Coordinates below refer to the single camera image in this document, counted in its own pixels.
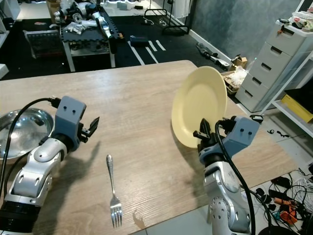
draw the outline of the dark floor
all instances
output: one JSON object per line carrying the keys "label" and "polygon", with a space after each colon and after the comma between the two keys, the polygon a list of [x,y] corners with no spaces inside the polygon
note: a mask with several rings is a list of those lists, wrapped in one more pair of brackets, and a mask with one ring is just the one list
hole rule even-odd
{"label": "dark floor", "polygon": [[[124,33],[126,41],[128,41],[131,35],[146,36],[153,42],[159,40],[166,48],[166,51],[159,49],[153,52],[159,63],[190,60],[198,67],[205,65],[213,66],[222,72],[213,62],[203,58],[199,54],[195,47],[197,41],[191,36],[162,35],[161,31],[163,27],[158,23],[159,16],[150,16],[149,19],[153,20],[155,24],[143,25],[144,20],[142,16],[112,17],[119,31]],[[35,22],[46,24],[35,25]],[[10,71],[3,80],[70,73],[64,54],[38,59],[34,59],[31,56],[30,46],[25,39],[23,30],[48,30],[50,24],[50,19],[23,20],[14,24],[8,38],[0,49],[0,63],[6,64]],[[145,48],[137,48],[136,50],[145,64],[155,63]],[[118,44],[115,62],[117,68],[140,65],[126,42]],[[108,69],[110,68],[110,58],[108,54],[74,57],[74,64],[77,72]]]}

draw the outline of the fork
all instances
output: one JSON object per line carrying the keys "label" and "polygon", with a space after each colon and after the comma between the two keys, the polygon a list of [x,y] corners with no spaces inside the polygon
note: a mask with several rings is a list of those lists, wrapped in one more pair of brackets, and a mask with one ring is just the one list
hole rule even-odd
{"label": "fork", "polygon": [[111,187],[113,197],[110,201],[110,210],[113,228],[122,226],[122,204],[118,197],[115,195],[114,181],[113,181],[113,158],[110,154],[107,155],[107,166],[110,174]]}

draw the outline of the wooden table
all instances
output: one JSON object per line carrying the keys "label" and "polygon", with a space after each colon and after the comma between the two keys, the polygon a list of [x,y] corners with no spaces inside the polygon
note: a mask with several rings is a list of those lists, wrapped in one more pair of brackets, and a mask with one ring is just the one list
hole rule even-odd
{"label": "wooden table", "polygon": [[[64,162],[35,225],[35,234],[126,235],[208,203],[198,153],[171,129],[175,92],[196,69],[189,61],[1,81],[1,114],[36,98],[70,95],[87,104],[83,123],[100,116],[95,134]],[[55,110],[43,103],[51,114]],[[230,99],[226,117],[245,113]],[[114,158],[123,226],[112,227],[106,155]],[[296,168],[259,130],[233,158],[250,187]]]}

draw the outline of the stainless steel bowl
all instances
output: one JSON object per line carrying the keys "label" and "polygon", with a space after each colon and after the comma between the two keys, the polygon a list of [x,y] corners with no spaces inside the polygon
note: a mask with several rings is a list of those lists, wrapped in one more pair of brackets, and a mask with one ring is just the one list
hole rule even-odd
{"label": "stainless steel bowl", "polygon": [[[0,117],[0,158],[3,159],[9,129],[19,110],[11,111]],[[22,156],[38,146],[40,140],[49,136],[54,120],[46,111],[29,108],[17,121],[11,135],[8,159]]]}

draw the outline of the plate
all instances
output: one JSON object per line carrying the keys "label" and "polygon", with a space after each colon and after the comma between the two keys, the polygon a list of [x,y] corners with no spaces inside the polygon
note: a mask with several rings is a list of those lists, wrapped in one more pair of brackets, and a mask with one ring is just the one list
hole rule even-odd
{"label": "plate", "polygon": [[[9,129],[19,110],[0,117],[0,158],[3,159]],[[46,111],[30,108],[25,110],[17,121],[11,135],[8,159],[20,157],[39,145],[40,140],[49,136],[54,121]]]}
{"label": "plate", "polygon": [[172,127],[177,139],[185,146],[197,148],[199,131],[205,118],[214,130],[215,123],[226,112],[227,92],[222,75],[212,67],[200,67],[183,82],[172,107]]}

